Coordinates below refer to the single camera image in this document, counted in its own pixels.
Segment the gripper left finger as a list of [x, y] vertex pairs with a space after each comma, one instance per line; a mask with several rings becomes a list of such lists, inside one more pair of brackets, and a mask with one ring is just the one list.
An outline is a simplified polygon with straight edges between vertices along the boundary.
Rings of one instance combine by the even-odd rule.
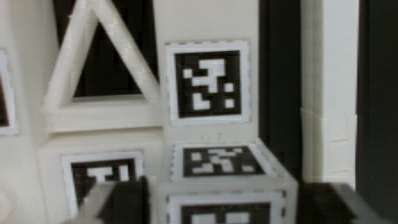
[[95, 184], [76, 216], [61, 224], [148, 224], [150, 203], [145, 177]]

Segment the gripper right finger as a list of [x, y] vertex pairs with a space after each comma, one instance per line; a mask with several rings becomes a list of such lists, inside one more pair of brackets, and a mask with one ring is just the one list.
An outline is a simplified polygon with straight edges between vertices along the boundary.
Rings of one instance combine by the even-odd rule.
[[347, 184], [299, 184], [296, 224], [379, 224], [379, 217]]

